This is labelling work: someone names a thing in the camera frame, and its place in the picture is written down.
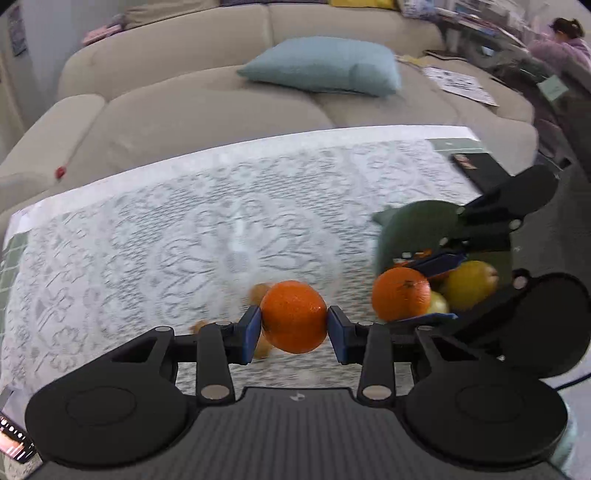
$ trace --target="poster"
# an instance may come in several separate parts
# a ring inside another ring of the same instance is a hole
[[[433,80],[441,90],[455,93],[487,105],[499,106],[478,80],[470,75],[450,72],[435,67],[423,68],[423,73]]]
[[[21,6],[18,4],[8,10],[8,34],[15,57],[27,51],[25,25],[22,21]]]

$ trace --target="light blue pillow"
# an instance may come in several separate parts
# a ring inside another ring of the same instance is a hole
[[[255,82],[309,92],[390,95],[400,88],[392,51],[361,40],[305,37],[285,40],[238,70]]]

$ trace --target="purple sweater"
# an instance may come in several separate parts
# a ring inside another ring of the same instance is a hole
[[[551,67],[562,71],[566,60],[571,58],[591,70],[591,51],[582,38],[575,38],[565,43],[554,40],[534,40],[529,44],[530,53]]]

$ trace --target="red button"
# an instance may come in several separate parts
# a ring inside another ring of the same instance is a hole
[[[65,167],[58,167],[56,169],[56,178],[59,180],[60,178],[62,178],[64,175],[66,174],[66,168]]]

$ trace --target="hair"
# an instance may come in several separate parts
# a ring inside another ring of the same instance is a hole
[[[566,20],[565,18],[556,18],[552,22],[552,25],[550,25],[550,27],[552,28],[552,30],[554,30],[554,33],[562,32],[571,40],[574,40],[575,38],[582,38],[585,36],[585,31],[583,30],[583,27],[581,27],[579,20],[577,20],[576,18],[573,18],[572,20]]]

